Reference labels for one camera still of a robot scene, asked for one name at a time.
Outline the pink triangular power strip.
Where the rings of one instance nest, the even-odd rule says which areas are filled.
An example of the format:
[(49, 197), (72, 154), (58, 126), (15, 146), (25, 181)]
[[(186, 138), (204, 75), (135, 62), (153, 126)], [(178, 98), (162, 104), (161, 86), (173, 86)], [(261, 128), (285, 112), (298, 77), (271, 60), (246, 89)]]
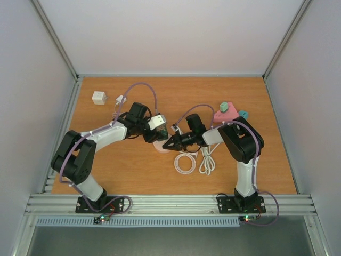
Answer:
[(214, 123), (226, 122), (226, 121), (230, 121), (239, 117), (239, 114), (236, 108), (234, 107), (233, 103), (229, 102), (228, 106), (229, 108), (226, 112), (223, 113), (219, 110), (215, 113), (214, 119), (213, 119)]

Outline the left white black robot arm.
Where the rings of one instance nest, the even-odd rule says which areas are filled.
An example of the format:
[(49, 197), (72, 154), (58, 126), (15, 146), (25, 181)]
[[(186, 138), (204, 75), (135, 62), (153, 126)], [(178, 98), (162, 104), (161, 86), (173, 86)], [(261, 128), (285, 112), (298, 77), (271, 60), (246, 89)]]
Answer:
[(135, 102), (128, 112), (103, 127), (83, 133), (68, 131), (52, 158), (51, 168), (85, 196), (91, 210), (102, 212), (108, 200), (106, 190), (91, 175), (95, 153), (115, 142), (140, 135), (145, 142), (153, 143), (160, 135), (157, 128), (164, 124), (166, 119), (162, 114), (152, 116), (147, 106)]

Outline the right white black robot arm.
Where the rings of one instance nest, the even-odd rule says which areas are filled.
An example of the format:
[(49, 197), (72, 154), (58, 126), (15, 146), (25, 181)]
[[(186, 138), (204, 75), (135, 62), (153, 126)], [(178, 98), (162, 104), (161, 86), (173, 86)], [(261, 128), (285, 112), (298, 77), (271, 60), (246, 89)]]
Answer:
[(190, 131), (180, 134), (176, 131), (163, 145), (163, 149), (187, 151), (196, 144), (200, 148), (216, 143), (225, 143), (237, 163), (237, 185), (234, 189), (233, 206), (239, 212), (248, 211), (259, 198), (256, 184), (256, 169), (264, 140), (260, 134), (241, 116), (226, 123), (206, 129), (198, 114), (186, 117)]

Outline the round pink power strip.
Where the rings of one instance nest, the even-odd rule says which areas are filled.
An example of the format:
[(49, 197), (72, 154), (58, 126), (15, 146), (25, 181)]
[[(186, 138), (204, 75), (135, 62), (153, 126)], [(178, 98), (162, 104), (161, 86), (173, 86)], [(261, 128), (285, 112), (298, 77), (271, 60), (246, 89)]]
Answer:
[(163, 145), (166, 143), (166, 140), (163, 141), (155, 141), (153, 143), (154, 148), (156, 149), (157, 152), (161, 153), (161, 154), (166, 154), (166, 153), (170, 153), (171, 151), (168, 149), (164, 149)]

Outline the green cube socket adapter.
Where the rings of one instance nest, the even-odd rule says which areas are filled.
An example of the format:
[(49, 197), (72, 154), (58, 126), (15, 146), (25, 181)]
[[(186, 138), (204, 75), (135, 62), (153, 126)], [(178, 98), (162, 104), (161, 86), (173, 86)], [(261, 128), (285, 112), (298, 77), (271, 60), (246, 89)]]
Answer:
[(164, 141), (168, 139), (168, 130), (165, 125), (157, 127), (156, 131), (158, 135), (158, 138), (157, 138), (158, 141)]

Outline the teal power strip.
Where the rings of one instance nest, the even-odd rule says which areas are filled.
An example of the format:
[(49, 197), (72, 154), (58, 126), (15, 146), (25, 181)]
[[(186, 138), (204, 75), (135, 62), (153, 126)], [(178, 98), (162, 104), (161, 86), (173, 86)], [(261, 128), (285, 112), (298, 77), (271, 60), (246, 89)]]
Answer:
[(238, 111), (239, 116), (243, 117), (245, 120), (247, 120), (249, 118), (249, 112), (245, 111), (245, 110), (240, 110)]

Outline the white cube socket adapter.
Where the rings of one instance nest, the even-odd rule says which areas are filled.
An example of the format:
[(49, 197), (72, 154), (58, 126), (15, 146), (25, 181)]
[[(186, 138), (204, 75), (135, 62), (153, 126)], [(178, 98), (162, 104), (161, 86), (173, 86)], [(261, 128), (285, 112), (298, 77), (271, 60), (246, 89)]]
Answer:
[(107, 98), (104, 91), (94, 91), (92, 95), (92, 101), (95, 105), (105, 105)]

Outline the white usb charger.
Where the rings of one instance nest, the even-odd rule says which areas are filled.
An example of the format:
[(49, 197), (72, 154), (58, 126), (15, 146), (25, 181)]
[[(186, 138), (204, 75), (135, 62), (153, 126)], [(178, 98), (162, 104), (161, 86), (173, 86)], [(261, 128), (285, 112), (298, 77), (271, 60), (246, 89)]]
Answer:
[(116, 98), (116, 104), (124, 104), (127, 101), (126, 97), (123, 95), (120, 95), (119, 97)]

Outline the light green plug adapter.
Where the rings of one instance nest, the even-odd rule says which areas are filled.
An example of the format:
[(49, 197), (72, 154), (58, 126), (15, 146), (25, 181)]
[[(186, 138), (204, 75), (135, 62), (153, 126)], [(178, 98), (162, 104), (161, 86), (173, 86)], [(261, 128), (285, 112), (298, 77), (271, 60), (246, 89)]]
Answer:
[(221, 112), (221, 113), (227, 112), (228, 109), (229, 109), (229, 105), (228, 105), (227, 102), (224, 101), (224, 102), (222, 102), (222, 103), (220, 104), (220, 112)]

